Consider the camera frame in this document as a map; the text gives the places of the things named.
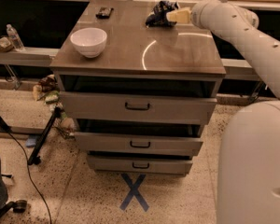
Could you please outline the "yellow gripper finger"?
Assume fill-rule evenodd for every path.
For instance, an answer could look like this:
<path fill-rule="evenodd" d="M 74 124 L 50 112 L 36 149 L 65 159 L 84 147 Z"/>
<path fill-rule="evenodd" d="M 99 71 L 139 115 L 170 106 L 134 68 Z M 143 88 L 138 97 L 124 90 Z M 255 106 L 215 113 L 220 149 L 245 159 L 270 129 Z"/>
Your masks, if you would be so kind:
<path fill-rule="evenodd" d="M 191 9 L 189 7 L 183 7 L 170 11 L 166 14 L 166 19 L 170 22 L 177 23 L 190 23 L 191 20 Z"/>

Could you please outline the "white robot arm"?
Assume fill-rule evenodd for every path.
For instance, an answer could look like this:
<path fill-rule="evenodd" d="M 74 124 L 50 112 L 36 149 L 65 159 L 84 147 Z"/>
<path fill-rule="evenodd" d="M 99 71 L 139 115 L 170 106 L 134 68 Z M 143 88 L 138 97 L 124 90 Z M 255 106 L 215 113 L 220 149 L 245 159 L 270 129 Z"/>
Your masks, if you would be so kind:
<path fill-rule="evenodd" d="M 274 101 L 239 110 L 222 135 L 217 224 L 280 224 L 280 41 L 258 29 L 258 16 L 227 1 L 202 0 L 166 15 L 232 44 Z"/>

